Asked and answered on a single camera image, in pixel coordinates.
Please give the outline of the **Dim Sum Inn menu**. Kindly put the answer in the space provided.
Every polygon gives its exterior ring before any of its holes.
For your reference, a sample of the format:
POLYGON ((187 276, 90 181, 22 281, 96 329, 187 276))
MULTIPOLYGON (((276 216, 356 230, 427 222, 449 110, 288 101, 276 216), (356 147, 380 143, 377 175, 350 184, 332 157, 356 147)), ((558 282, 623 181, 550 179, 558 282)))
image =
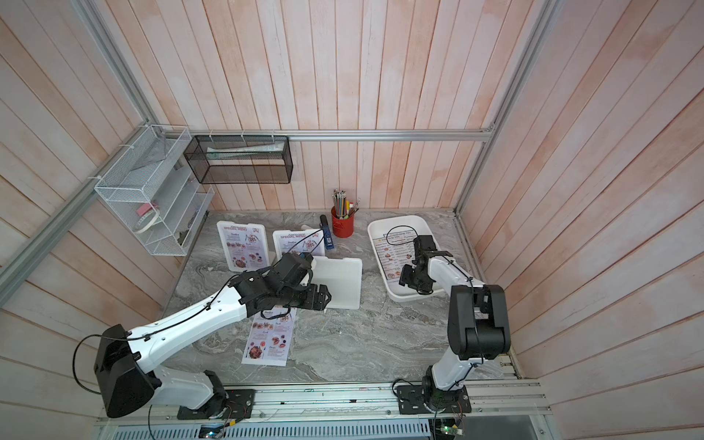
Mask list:
POLYGON ((417 231, 409 225, 398 225, 374 238, 372 243, 381 264, 381 271, 388 282, 398 282, 405 264, 414 259, 413 240, 417 231))

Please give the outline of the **red special menu sheet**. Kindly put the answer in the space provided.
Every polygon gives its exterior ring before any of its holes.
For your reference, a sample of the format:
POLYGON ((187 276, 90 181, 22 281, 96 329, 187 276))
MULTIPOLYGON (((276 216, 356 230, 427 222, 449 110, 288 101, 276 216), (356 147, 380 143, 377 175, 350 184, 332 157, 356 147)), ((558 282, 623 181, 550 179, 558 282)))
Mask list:
POLYGON ((285 367, 293 344, 296 310, 274 307, 256 315, 243 352, 242 363, 285 367))

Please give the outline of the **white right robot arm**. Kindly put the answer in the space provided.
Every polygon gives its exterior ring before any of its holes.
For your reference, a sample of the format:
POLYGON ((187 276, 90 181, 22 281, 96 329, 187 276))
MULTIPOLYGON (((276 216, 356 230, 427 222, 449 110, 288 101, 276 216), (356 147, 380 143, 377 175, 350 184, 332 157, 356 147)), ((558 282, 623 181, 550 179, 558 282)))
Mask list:
POLYGON ((430 295, 436 287, 448 294, 448 349, 427 369, 421 383, 396 379, 392 393, 401 414, 469 409, 465 390, 469 374, 511 348, 505 292, 463 271, 449 252, 436 247, 432 236, 417 236, 412 243, 414 259, 404 265, 400 284, 419 295, 430 295))

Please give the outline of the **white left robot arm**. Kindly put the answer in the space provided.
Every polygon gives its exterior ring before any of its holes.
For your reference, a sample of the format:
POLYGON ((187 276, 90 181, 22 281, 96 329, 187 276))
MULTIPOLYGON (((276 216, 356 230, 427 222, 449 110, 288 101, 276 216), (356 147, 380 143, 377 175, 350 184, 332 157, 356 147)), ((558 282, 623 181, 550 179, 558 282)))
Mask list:
POLYGON ((201 302, 146 326, 121 324, 99 335, 95 376, 104 409, 120 418, 149 405, 175 405, 203 418, 225 411, 228 394, 211 370, 188 373, 163 362, 217 330, 276 306, 323 311, 332 295, 313 282, 311 254, 286 253, 274 265, 242 271, 201 302))

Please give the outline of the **white menu holder front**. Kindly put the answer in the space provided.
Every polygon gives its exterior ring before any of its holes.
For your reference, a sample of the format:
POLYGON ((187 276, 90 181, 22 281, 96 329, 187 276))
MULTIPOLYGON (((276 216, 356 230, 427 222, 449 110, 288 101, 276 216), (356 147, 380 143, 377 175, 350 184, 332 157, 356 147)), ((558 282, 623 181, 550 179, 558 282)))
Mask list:
POLYGON ((359 310, 363 263, 359 258, 313 257, 313 283, 332 295, 327 308, 359 310))

